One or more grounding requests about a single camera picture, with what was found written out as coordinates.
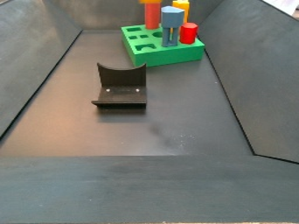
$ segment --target black holder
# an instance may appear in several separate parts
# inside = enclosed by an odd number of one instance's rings
[[[145,107],[145,64],[132,69],[115,69],[97,63],[101,83],[97,107]]]

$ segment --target bin floor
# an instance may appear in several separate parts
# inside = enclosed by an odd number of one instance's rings
[[[147,108],[97,109],[97,62],[129,68],[119,31],[83,32],[1,142],[3,157],[250,154],[203,60],[147,68]]]

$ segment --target yellow peg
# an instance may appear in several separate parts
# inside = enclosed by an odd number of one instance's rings
[[[139,0],[140,4],[159,4],[163,0]]]
[[[179,9],[184,10],[183,22],[187,23],[188,16],[190,16],[190,1],[188,0],[172,1],[172,7],[176,7]]]

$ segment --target red peg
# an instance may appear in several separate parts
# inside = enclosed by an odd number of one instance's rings
[[[180,42],[191,45],[195,42],[199,26],[195,23],[185,23],[181,25]]]
[[[144,5],[144,26],[145,29],[153,30],[159,28],[161,14],[160,3],[147,3]]]

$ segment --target green foam block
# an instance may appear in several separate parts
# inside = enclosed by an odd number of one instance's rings
[[[198,39],[191,45],[179,41],[177,46],[161,47],[161,27],[147,30],[141,24],[121,27],[121,32],[125,49],[136,67],[144,63],[148,67],[155,67],[202,59],[204,44]]]

